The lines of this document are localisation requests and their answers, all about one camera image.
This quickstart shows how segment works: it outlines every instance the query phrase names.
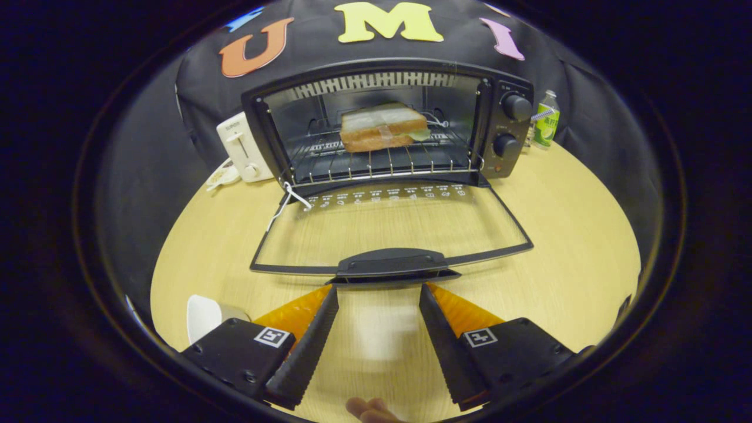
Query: black knob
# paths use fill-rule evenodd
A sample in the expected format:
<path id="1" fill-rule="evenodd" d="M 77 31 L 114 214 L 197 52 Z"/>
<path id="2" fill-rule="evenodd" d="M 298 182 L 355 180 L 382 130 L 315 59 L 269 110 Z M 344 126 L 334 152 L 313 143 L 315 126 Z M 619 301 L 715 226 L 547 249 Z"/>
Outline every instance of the black knob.
<path id="1" fill-rule="evenodd" d="M 502 108 L 512 120 L 528 120 L 532 116 L 532 104 L 516 94 L 506 96 L 502 101 Z"/>
<path id="2" fill-rule="evenodd" d="M 519 141 L 510 134 L 500 135 L 493 140 L 493 152 L 501 158 L 504 158 L 505 151 L 517 151 L 519 146 Z"/>

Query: oven rack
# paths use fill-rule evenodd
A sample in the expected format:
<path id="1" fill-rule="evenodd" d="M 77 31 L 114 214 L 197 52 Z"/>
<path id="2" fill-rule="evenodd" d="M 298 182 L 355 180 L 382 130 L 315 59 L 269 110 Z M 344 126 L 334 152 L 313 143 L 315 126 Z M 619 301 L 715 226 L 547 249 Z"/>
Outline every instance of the oven rack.
<path id="1" fill-rule="evenodd" d="M 484 167 L 481 155 L 468 142 L 429 111 L 427 118 L 431 138 L 412 145 L 384 148 L 377 151 L 350 153 L 339 137 L 339 125 L 324 131 L 323 121 L 312 121 L 308 134 L 294 141 L 297 146 L 290 157 L 290 166 L 283 172 L 293 187 L 305 187 L 339 181 L 479 172 Z"/>

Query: hand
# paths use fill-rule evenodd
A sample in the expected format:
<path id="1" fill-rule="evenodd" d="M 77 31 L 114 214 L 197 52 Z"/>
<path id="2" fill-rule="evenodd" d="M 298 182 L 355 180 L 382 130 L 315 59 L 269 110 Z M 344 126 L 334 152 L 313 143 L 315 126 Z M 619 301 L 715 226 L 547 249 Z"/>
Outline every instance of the hand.
<path id="1" fill-rule="evenodd" d="M 381 398 L 374 398 L 367 403 L 362 398 L 350 398 L 344 408 L 362 423 L 404 423 L 387 409 Z"/>

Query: yellow letter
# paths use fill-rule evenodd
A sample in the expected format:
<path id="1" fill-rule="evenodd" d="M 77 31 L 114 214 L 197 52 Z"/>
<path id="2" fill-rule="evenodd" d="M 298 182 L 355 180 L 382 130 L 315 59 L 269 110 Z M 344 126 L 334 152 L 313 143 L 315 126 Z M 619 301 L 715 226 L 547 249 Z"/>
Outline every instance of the yellow letter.
<path id="1" fill-rule="evenodd" d="M 334 10 L 344 14 L 344 34 L 339 36 L 341 43 L 372 40 L 376 35 L 365 28 L 365 23 L 385 38 L 392 38 L 404 23 L 405 30 L 400 35 L 408 40 L 444 40 L 428 15 L 431 8 L 425 5 L 402 2 L 386 12 L 368 2 L 355 2 L 339 5 Z"/>

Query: wooden table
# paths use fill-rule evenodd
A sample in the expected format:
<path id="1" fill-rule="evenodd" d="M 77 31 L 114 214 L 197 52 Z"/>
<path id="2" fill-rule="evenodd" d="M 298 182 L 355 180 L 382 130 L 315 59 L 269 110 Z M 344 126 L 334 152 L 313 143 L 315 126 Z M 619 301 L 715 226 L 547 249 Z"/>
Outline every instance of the wooden table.
<path id="1" fill-rule="evenodd" d="M 573 351 L 597 344 L 624 299 L 635 295 L 641 267 L 635 235 L 616 200 L 558 145 L 532 148 L 509 178 L 492 185 L 535 247 L 455 267 L 462 277 L 440 285 L 505 320 L 527 317 Z M 193 294 L 240 307 L 253 319 L 329 279 L 248 269 L 282 193 L 276 181 L 211 193 L 202 187 L 183 210 L 151 288 L 153 321 L 169 345 L 178 351 L 189 345 L 186 302 Z M 418 310 L 419 292 L 419 285 L 340 288 L 339 313 L 293 414 L 352 422 L 344 403 L 360 396 L 384 398 L 408 421 L 459 415 Z"/>

